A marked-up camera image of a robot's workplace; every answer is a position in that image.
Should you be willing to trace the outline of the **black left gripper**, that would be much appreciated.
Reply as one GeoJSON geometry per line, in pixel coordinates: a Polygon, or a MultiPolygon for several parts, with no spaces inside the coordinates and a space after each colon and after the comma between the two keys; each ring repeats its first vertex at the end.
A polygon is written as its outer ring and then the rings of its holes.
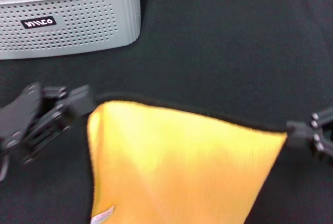
{"type": "Polygon", "coordinates": [[[65,86],[44,87],[43,92],[39,82],[28,85],[13,102],[1,108],[1,180],[6,178],[11,156],[23,164],[33,161],[76,118],[95,109],[89,85],[71,91],[65,86]],[[36,121],[43,98],[51,110],[36,121]]]}

